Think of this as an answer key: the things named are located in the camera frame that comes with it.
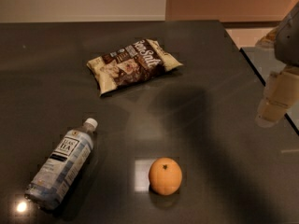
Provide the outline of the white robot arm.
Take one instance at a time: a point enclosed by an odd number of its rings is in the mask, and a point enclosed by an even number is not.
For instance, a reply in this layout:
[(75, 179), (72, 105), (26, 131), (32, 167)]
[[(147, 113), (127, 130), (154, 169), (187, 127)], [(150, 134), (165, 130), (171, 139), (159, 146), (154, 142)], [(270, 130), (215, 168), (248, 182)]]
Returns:
[(263, 128), (278, 123), (299, 100), (299, 2), (278, 26), (274, 53), (286, 66), (271, 72), (266, 81), (256, 116), (256, 123)]

